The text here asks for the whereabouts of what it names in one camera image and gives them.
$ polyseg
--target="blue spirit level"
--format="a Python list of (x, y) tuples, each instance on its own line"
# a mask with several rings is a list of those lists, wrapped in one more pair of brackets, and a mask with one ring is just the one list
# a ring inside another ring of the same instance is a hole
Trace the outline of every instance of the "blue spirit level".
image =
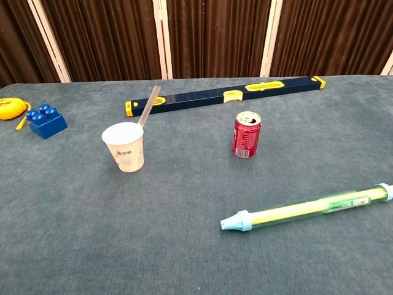
[[(158, 112), (177, 111), (179, 109), (210, 106), (212, 104), (226, 103), (231, 100), (253, 100), (275, 95), (284, 95), (295, 92), (323, 89), (325, 81), (318, 76), (286, 79), (249, 85), (232, 86), (159, 96), (151, 110), (151, 114)], [(127, 117), (140, 116), (147, 103), (147, 98), (126, 101), (125, 112)]]

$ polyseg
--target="can lid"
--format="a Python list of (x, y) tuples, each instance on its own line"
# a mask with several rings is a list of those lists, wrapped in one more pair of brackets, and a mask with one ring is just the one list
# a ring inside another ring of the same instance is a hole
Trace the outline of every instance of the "can lid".
[(261, 123), (262, 118), (256, 112), (245, 111), (245, 112), (240, 112), (236, 116), (236, 120), (240, 124), (245, 126), (256, 126), (259, 123)]

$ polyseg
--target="blue lego brick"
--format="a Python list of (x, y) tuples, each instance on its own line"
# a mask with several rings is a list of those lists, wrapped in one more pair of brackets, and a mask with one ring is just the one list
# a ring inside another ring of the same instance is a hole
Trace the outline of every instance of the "blue lego brick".
[(63, 116), (49, 104), (40, 105), (38, 111), (28, 111), (26, 117), (31, 130), (45, 140), (67, 128)]

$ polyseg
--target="lego stud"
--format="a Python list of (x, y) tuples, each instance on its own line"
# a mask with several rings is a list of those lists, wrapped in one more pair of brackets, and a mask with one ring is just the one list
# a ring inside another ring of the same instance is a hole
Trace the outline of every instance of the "lego stud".
[(53, 119), (53, 118), (56, 118), (59, 115), (59, 113), (57, 112), (56, 108), (47, 108), (45, 110), (45, 115), (48, 118)]
[(44, 103), (44, 104), (40, 105), (38, 109), (41, 114), (45, 114), (45, 111), (47, 108), (50, 108), (50, 105)]
[(27, 120), (31, 122), (31, 118), (33, 118), (35, 114), (38, 114), (38, 111), (36, 109), (31, 109), (30, 111), (27, 111), (26, 112)]
[(31, 120), (33, 121), (34, 124), (40, 125), (45, 122), (45, 116), (43, 114), (37, 113), (32, 116)]

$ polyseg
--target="brown curtain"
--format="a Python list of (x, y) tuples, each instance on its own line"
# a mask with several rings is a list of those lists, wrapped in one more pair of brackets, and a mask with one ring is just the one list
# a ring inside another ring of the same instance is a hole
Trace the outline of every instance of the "brown curtain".
[(167, 0), (175, 78), (259, 76), (270, 0)]
[(284, 1), (270, 76), (380, 74), (393, 0)]
[(161, 79), (152, 1), (41, 1), (72, 81)]
[(59, 82), (25, 0), (0, 1), (0, 88), (13, 83)]

